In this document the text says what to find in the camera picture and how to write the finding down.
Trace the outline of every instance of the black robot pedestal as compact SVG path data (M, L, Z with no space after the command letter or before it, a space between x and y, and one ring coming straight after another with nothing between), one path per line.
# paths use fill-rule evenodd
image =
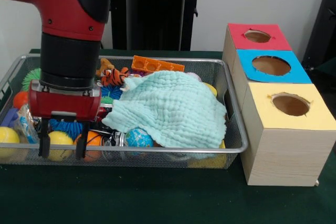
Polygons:
M111 0L114 49L190 50L197 0Z

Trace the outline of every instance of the wooden block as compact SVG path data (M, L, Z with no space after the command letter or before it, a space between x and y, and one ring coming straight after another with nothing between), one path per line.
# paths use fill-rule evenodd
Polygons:
M292 50L278 25L228 24L222 60L231 74L237 49Z
M295 54L281 50L237 50L232 80L240 109L249 82L311 83Z
M315 185L336 140L336 121L313 84L249 83L242 114L248 185Z

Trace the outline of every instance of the yellow ball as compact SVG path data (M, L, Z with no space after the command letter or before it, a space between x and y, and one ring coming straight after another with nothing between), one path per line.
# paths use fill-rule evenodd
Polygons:
M53 131L49 133L50 144L72 145L72 139L64 132ZM63 161L71 155L71 150L50 150L48 159L51 161Z
M220 149L225 149L224 140L219 146ZM192 159L188 161L189 168L224 168L226 164L226 154L216 154L215 157L209 157L205 159Z
M216 97L217 96L217 90L211 86L210 84L206 83L206 82L203 82L205 85L207 85L207 87L211 90L212 94L214 94L214 96Z
M20 138L18 134L11 128L0 127L0 143L19 144ZM13 148L0 148L0 158L7 158L15 153Z

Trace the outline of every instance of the light blue washcloth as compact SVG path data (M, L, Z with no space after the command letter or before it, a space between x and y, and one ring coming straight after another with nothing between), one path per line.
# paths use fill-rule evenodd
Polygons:
M126 91L102 122L120 132L142 128L164 147L218 148L225 106L203 83L183 72L125 78Z

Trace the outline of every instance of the yellow toy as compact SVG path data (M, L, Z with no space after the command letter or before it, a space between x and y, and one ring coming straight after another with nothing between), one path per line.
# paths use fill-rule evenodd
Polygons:
M63 144L72 145L72 139L64 132L53 131L49 133L50 144ZM51 161L63 161L71 155L71 150L50 150L50 155L48 157Z
M225 149L224 140L222 140L220 149ZM189 168L219 168L222 169L226 164L226 154L215 154L215 157L208 157L205 159L192 159L188 161Z
M212 92L212 94L214 94L215 97L217 97L217 90L211 86L210 84L206 83L206 82L203 82Z
M106 58L100 59L100 69L96 70L96 76L101 77L101 73L106 69L114 69L114 65Z
M8 127L0 127L0 143L19 144L20 138L17 133ZM0 158L7 158L15 153L12 148L0 148Z

